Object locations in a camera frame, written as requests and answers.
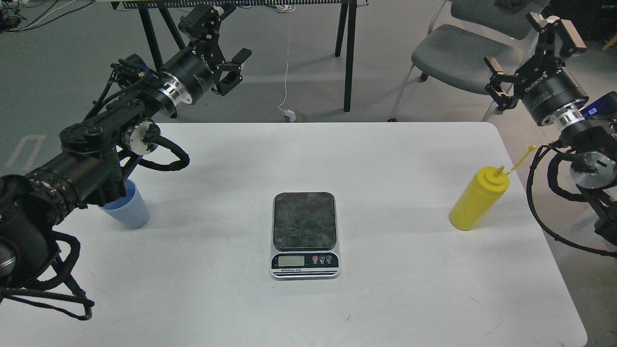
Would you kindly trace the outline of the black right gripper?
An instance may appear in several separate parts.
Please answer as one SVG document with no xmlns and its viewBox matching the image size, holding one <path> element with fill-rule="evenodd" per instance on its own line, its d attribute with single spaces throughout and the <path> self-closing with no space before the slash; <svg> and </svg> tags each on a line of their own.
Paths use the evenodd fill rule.
<svg viewBox="0 0 617 347">
<path fill-rule="evenodd" d="M 589 100 L 582 86 L 565 68 L 557 57 L 531 57 L 515 75 L 508 75 L 494 57 L 484 58 L 492 75 L 485 90 L 496 102 L 500 111 L 516 108 L 521 100 L 535 123 L 544 127 L 552 123 L 550 119 L 558 110 L 567 107 L 583 107 Z M 524 81 L 520 85 L 519 77 Z M 515 85 L 510 96 L 502 88 L 502 83 Z"/>
</svg>

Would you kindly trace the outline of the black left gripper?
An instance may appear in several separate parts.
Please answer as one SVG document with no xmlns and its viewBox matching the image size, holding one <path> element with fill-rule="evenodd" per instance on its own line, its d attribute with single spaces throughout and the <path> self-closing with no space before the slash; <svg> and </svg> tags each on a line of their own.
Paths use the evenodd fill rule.
<svg viewBox="0 0 617 347">
<path fill-rule="evenodd" d="M 225 61 L 219 46 L 184 48 L 161 67 L 163 87 L 159 92 L 171 100 L 171 105 L 194 105 L 209 91 L 225 96 L 242 81 L 240 71 L 251 55 L 251 49 L 242 48 L 231 61 Z M 217 68 L 220 64 L 223 72 L 229 72 L 222 79 L 222 69 Z"/>
</svg>

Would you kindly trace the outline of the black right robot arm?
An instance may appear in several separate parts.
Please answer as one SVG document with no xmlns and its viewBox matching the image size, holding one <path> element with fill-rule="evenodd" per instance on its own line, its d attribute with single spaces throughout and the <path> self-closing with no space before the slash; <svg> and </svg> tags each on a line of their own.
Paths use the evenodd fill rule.
<svg viewBox="0 0 617 347">
<path fill-rule="evenodd" d="M 566 200 L 588 203 L 598 216 L 595 233 L 615 245 L 616 202 L 607 190 L 616 186 L 616 139 L 582 114 L 588 96 L 557 57 L 533 56 L 513 75 L 503 72 L 493 57 L 485 57 L 484 61 L 492 73 L 485 89 L 498 107 L 511 109 L 522 101 L 538 126 L 553 124 L 561 133 L 557 141 L 538 148 L 530 166 L 526 197 L 534 219 L 557 242 L 615 258 L 615 251 L 582 246 L 552 231 L 538 216 L 533 201 L 537 166 L 554 151 L 547 167 L 551 191 Z"/>
</svg>

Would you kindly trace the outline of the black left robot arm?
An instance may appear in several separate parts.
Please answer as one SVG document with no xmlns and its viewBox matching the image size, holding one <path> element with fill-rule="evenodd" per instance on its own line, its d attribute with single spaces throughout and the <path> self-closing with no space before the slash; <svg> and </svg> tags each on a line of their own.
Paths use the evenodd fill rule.
<svg viewBox="0 0 617 347">
<path fill-rule="evenodd" d="M 207 91 L 226 95 L 242 80 L 251 56 L 241 49 L 225 61 L 220 48 L 203 42 L 179 51 L 156 72 L 136 54 L 112 64 L 109 84 L 80 123 L 60 133 L 62 151 L 26 175 L 1 178 L 1 298 L 53 309 L 58 300 L 82 305 L 89 320 L 94 302 L 72 277 L 80 242 L 54 231 L 75 209 L 104 206 L 127 195 L 126 182 L 137 166 L 180 171 L 189 155 L 161 135 L 152 117 L 179 103 L 194 105 Z"/>
</svg>

